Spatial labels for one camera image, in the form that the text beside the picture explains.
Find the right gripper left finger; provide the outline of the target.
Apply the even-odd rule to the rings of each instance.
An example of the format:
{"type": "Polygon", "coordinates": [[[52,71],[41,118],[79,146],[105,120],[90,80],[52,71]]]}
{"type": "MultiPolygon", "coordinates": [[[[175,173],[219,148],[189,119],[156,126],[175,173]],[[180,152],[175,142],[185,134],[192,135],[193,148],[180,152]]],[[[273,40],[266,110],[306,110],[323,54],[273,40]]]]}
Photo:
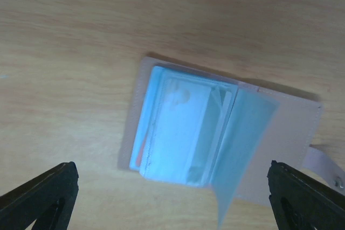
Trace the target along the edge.
{"type": "Polygon", "coordinates": [[[67,229],[78,195],[78,171],[64,162],[1,196],[1,229],[67,229]]]}

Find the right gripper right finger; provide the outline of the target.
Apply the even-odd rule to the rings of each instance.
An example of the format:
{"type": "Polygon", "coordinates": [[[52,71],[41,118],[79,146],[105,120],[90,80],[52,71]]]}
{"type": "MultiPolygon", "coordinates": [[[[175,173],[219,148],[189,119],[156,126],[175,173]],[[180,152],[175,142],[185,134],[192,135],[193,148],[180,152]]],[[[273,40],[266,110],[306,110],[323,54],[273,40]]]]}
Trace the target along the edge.
{"type": "Polygon", "coordinates": [[[282,162],[272,161],[267,178],[279,230],[344,229],[344,195],[282,162]]]}

